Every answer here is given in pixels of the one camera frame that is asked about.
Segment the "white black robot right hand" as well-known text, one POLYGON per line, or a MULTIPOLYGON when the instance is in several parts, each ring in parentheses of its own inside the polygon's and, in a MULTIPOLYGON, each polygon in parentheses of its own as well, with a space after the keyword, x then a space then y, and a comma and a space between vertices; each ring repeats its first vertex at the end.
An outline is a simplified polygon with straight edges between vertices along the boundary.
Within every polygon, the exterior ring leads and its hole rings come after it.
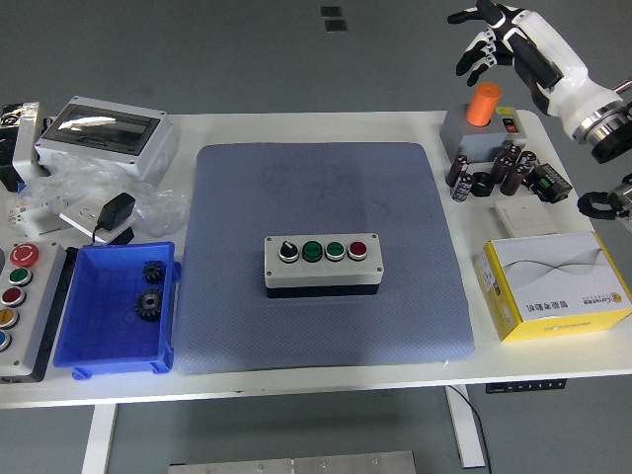
POLYGON ((458 76, 468 76, 468 86, 496 65, 511 66, 536 107, 559 119, 571 139, 597 147, 631 136, 631 116, 620 95, 596 84, 580 57, 538 13, 478 1, 447 21, 486 24, 456 65, 458 76))

